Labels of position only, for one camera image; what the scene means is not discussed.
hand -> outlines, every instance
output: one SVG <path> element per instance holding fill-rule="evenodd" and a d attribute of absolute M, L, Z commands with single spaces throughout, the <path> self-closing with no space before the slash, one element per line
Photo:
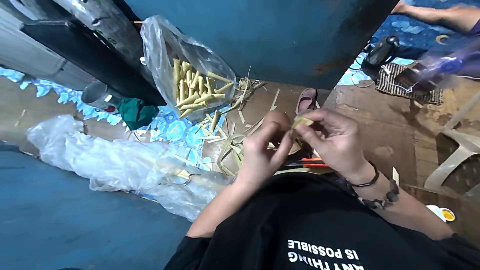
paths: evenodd
<path fill-rule="evenodd" d="M 318 152 L 325 164 L 354 184 L 368 182 L 375 176 L 373 167 L 363 156 L 356 121 L 326 109 L 317 109 L 302 116 L 313 120 L 314 124 L 299 125 L 296 130 Z"/>
<path fill-rule="evenodd" d="M 245 138 L 243 164 L 235 182 L 247 182 L 259 187 L 283 165 L 293 145 L 293 130 L 285 133 L 277 151 L 267 149 L 268 143 L 279 131 L 280 124 L 270 122 Z"/>

clear plastic bag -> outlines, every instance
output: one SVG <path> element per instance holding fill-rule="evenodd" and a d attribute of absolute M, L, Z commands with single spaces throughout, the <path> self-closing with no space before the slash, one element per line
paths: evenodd
<path fill-rule="evenodd" d="M 202 43 L 182 34 L 167 19 L 161 16 L 147 18 L 142 24 L 140 35 L 144 41 L 145 63 L 152 72 L 155 85 L 177 116 L 180 116 L 180 111 L 175 107 L 177 86 L 173 82 L 173 58 L 189 62 L 204 75 L 211 71 L 227 78 L 234 82 L 233 89 L 236 87 L 235 73 L 225 61 Z M 214 87 L 219 89 L 223 85 L 225 82 L 216 80 Z M 187 119 L 192 122 L 203 120 L 206 113 L 226 104 L 233 94 L 234 91 L 229 88 L 225 91 L 225 98 L 211 102 L 206 108 L 193 111 Z"/>
<path fill-rule="evenodd" d="M 187 166 L 172 154 L 188 150 L 166 142 L 109 142 L 83 133 L 83 123 L 60 115 L 27 131 L 40 158 L 90 179 L 90 189 L 131 191 L 153 196 L 167 211 L 193 221 L 229 181 L 219 172 Z M 180 177 L 185 171 L 188 178 Z"/>

yellow lid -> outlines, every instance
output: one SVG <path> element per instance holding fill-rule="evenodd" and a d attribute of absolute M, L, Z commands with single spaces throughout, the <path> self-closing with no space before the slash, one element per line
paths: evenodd
<path fill-rule="evenodd" d="M 442 215 L 445 217 L 447 221 L 454 221 L 455 220 L 455 214 L 447 208 L 440 208 L 442 210 Z"/>

chair leg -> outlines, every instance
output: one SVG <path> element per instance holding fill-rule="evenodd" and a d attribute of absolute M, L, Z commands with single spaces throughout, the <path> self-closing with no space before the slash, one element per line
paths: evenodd
<path fill-rule="evenodd" d="M 423 187 L 434 191 L 441 191 L 441 186 L 445 182 L 445 179 L 447 179 L 447 176 L 451 174 L 458 165 L 472 155 L 475 155 L 475 153 L 460 145 L 458 149 L 445 160 L 445 162 L 430 174 Z"/>

sandal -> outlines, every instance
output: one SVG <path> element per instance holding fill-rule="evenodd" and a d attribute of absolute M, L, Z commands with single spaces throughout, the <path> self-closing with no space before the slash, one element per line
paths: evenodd
<path fill-rule="evenodd" d="M 313 109 L 315 101 L 317 100 L 317 90 L 313 88 L 307 88 L 300 94 L 295 113 L 304 112 L 308 109 Z"/>

